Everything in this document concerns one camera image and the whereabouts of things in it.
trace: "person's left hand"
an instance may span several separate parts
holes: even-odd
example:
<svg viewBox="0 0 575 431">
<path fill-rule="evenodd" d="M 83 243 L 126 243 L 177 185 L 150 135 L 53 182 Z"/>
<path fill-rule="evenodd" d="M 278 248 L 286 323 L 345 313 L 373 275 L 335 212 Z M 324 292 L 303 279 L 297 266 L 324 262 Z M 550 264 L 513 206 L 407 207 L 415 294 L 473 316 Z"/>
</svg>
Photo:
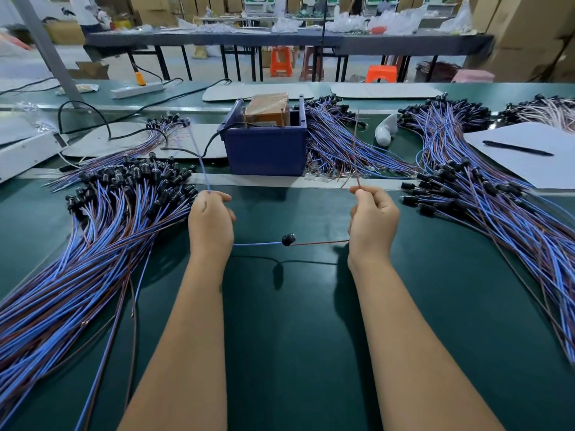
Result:
<svg viewBox="0 0 575 431">
<path fill-rule="evenodd" d="M 188 217 L 191 258 L 226 267 L 234 246 L 236 216 L 224 205 L 231 196 L 217 191 L 201 191 L 191 205 Z"/>
</svg>

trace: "red wire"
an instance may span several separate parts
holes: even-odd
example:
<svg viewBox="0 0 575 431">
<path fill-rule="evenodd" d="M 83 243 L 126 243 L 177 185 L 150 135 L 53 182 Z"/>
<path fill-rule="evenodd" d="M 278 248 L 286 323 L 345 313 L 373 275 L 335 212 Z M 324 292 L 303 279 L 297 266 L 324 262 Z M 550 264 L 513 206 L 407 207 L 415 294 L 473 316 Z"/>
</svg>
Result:
<svg viewBox="0 0 575 431">
<path fill-rule="evenodd" d="M 329 242 L 306 242 L 305 244 L 291 244 L 290 246 L 298 246 L 298 245 L 321 245 L 321 244 L 342 244 L 343 242 L 349 242 L 347 240 L 332 240 Z"/>
</svg>

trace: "pink plastic stool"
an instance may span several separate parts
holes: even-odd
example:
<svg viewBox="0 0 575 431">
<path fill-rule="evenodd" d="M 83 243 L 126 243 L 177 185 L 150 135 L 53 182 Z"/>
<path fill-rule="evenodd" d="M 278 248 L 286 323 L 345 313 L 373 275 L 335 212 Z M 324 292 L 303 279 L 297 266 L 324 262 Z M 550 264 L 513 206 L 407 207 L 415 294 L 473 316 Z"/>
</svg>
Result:
<svg viewBox="0 0 575 431">
<path fill-rule="evenodd" d="M 493 83 L 495 75 L 480 69 L 460 69 L 457 71 L 452 83 Z"/>
</svg>

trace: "forearm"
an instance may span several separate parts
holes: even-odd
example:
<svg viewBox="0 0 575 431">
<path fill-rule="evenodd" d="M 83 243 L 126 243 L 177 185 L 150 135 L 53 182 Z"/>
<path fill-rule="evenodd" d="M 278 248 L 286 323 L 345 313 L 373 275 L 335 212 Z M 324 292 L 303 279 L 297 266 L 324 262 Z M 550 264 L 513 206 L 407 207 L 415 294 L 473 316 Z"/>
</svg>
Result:
<svg viewBox="0 0 575 431">
<path fill-rule="evenodd" d="M 190 259 L 119 431 L 227 428 L 223 268 Z"/>
<path fill-rule="evenodd" d="M 389 263 L 354 273 L 384 429 L 503 430 Z"/>
</svg>

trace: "green table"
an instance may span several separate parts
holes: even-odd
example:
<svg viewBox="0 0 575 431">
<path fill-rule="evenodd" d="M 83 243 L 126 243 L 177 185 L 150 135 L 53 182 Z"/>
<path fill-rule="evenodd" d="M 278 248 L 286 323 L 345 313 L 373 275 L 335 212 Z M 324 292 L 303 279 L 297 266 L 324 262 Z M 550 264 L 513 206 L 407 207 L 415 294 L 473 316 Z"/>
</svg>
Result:
<svg viewBox="0 0 575 431">
<path fill-rule="evenodd" d="M 541 84 L 441 87 L 454 98 L 484 101 L 493 110 L 538 92 L 575 92 L 574 86 Z M 37 102 L 46 98 L 54 104 L 54 97 L 36 96 Z M 187 100 L 188 106 L 201 104 L 197 97 Z M 380 110 L 398 106 L 391 101 L 357 104 Z M 50 194 L 43 183 L 13 179 L 0 186 L 0 295 L 58 248 L 71 229 L 64 194 Z M 347 191 L 218 189 L 234 197 L 238 243 L 278 239 L 286 233 L 296 233 L 300 241 L 347 236 L 354 204 Z M 397 201 L 400 193 L 391 195 Z M 557 196 L 554 201 L 575 212 L 575 199 Z M 571 430 L 575 374 L 545 317 L 493 245 L 456 224 L 400 209 L 392 262 L 423 316 L 507 431 Z M 180 227 L 164 235 L 151 257 L 139 301 L 136 380 L 170 313 L 188 248 L 187 231 Z M 223 291 L 230 430 L 381 428 L 361 313 L 347 269 L 347 246 L 234 249 Z M 92 330 L 112 311 L 96 320 Z M 93 430 L 115 429 L 122 416 L 132 342 L 129 313 L 124 311 L 119 327 Z M 6 429 L 73 429 L 105 341 L 100 339 L 39 383 Z"/>
</svg>

